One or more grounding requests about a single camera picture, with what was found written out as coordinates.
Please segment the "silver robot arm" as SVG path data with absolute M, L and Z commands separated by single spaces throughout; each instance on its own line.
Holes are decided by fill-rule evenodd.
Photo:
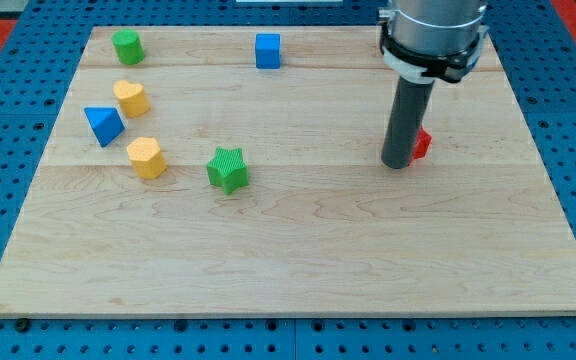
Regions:
M 460 82 L 487 37 L 486 0 L 390 0 L 377 10 L 384 62 L 411 83 Z

